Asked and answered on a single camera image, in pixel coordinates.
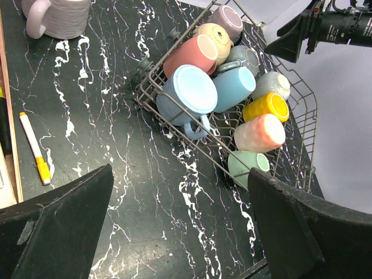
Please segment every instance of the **light blue mug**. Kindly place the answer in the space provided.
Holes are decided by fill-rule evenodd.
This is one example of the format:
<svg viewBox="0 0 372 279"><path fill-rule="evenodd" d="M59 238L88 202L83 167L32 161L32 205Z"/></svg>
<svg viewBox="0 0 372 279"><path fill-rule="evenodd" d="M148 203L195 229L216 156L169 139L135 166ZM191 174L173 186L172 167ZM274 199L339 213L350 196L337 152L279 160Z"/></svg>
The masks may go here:
<svg viewBox="0 0 372 279"><path fill-rule="evenodd" d="M256 80L247 67L226 71L213 82L217 88L218 102L215 112L225 112L246 99L256 88Z"/></svg>
<svg viewBox="0 0 372 279"><path fill-rule="evenodd" d="M217 90L203 70L192 65L180 66L165 82L163 91L193 117L199 119L205 129L210 130L207 114L217 105ZM207 136L204 129L198 133L194 132L191 128L192 119L185 113L180 114L182 110L167 96L158 94L156 106L159 113L171 124L183 126L189 139L196 141Z"/></svg>

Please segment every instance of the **ceramic mug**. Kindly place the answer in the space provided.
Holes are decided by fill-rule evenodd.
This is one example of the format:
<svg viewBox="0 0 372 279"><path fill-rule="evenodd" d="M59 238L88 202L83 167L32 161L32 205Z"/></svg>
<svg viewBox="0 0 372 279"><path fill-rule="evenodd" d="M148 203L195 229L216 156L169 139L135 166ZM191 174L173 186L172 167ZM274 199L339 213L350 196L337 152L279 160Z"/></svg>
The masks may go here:
<svg viewBox="0 0 372 279"><path fill-rule="evenodd" d="M216 69L218 50L207 35L198 35L175 49L163 65L164 74L169 78L182 65L194 65L208 75Z"/></svg>
<svg viewBox="0 0 372 279"><path fill-rule="evenodd" d="M259 72L259 59L252 48L248 48L245 45L233 47L225 63L217 67L215 74L218 75L224 71L238 67L247 67L254 77L257 76Z"/></svg>
<svg viewBox="0 0 372 279"><path fill-rule="evenodd" d="M226 5L219 6L207 22L222 26L232 40L243 31L242 19L233 8Z"/></svg>
<svg viewBox="0 0 372 279"><path fill-rule="evenodd" d="M193 31L193 34L194 36L204 34L213 40L219 52L217 66L226 61L228 55L230 54L230 49L234 43L230 40L230 36L227 34L224 28L215 23L205 23L197 27Z"/></svg>
<svg viewBox="0 0 372 279"><path fill-rule="evenodd" d="M252 99L256 100L270 92L275 92L286 101L291 93L291 84L283 74L270 71L258 79Z"/></svg>
<svg viewBox="0 0 372 279"><path fill-rule="evenodd" d="M210 130L207 114L217 105L217 90L203 70L193 65L180 66L165 82L163 91L193 117L200 119L202 125ZM180 114L181 109L167 96L158 94L156 106L159 113L171 124L183 126L186 136L191 140L200 140L207 136L207 132L203 129L198 133L194 132L191 128L192 119L185 113Z"/></svg>
<svg viewBox="0 0 372 279"><path fill-rule="evenodd" d="M238 180L245 188L248 188L248 175L251 171L251 168L255 167L265 172L270 170L269 160L267 160L266 156L262 153L234 151L233 154L241 159L248 167L230 154L227 159L228 172L234 176L235 179Z"/></svg>
<svg viewBox="0 0 372 279"><path fill-rule="evenodd" d="M224 112L239 104L256 88L255 77L246 67L226 71L214 78L213 82L219 97L215 112Z"/></svg>
<svg viewBox="0 0 372 279"><path fill-rule="evenodd" d="M22 0L26 32L33 39L43 34L68 40L80 36L87 26L91 0Z"/></svg>
<svg viewBox="0 0 372 279"><path fill-rule="evenodd" d="M282 146L285 130L275 115L261 115L238 126L234 141L240 151L266 153Z"/></svg>
<svg viewBox="0 0 372 279"><path fill-rule="evenodd" d="M271 92L245 106L243 109L244 122L266 113L271 113L281 122L285 122L289 118L289 107L280 95Z"/></svg>

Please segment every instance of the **mug handle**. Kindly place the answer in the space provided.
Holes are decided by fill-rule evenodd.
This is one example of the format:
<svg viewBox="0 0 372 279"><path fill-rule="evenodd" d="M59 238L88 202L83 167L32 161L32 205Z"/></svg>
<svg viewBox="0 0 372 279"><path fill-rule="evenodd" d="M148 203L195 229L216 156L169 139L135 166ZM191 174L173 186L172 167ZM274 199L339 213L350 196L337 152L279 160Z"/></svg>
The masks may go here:
<svg viewBox="0 0 372 279"><path fill-rule="evenodd" d="M240 43L242 42L242 40L243 40L243 31L240 33L240 36L239 36L238 41L234 42L234 47L240 45Z"/></svg>
<svg viewBox="0 0 372 279"><path fill-rule="evenodd" d="M31 38L39 39L44 34L47 28L41 22L51 5L49 0L36 0L31 6L26 22L26 32Z"/></svg>
<svg viewBox="0 0 372 279"><path fill-rule="evenodd" d="M200 120L201 120L202 125L205 127L205 129L210 130L210 123L209 123L209 119L207 115L202 115L200 117ZM186 136L193 141L201 140L202 138L205 138L208 135L208 133L204 129L202 129L198 133L194 132L191 128L190 122L184 124L184 130L185 130Z"/></svg>
<svg viewBox="0 0 372 279"><path fill-rule="evenodd" d="M242 62L240 60L231 61L225 64L222 64L221 66L218 66L216 69L216 75L222 74L225 71L229 71L235 68L239 68L242 66Z"/></svg>

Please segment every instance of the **yellow marker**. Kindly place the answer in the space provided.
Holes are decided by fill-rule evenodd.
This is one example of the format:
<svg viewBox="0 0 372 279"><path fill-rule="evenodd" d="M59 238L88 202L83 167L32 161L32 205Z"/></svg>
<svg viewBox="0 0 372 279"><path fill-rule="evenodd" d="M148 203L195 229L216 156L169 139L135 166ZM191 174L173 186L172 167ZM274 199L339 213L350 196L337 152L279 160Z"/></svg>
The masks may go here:
<svg viewBox="0 0 372 279"><path fill-rule="evenodd" d="M28 119L28 116L24 112L21 112L19 114L19 119L21 120L24 132L26 133L28 142L30 143L31 149L35 156L37 170L39 171L42 183L44 185L48 185L51 183L51 172L49 171L48 164L44 162L44 159L41 155L40 147L36 140L30 120Z"/></svg>

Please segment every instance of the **mint green mug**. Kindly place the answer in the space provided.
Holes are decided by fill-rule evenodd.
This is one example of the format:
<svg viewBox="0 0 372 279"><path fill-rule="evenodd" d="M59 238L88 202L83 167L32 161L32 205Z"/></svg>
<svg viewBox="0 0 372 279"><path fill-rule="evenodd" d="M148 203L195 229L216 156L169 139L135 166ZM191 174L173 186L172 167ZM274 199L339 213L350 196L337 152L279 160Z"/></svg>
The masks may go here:
<svg viewBox="0 0 372 279"><path fill-rule="evenodd" d="M234 151L233 154L241 159L249 168L244 166L238 159L230 154L227 159L228 171L246 188L248 188L248 175L251 168L255 167L265 172L270 170L269 160L267 160L266 156L262 153Z"/></svg>

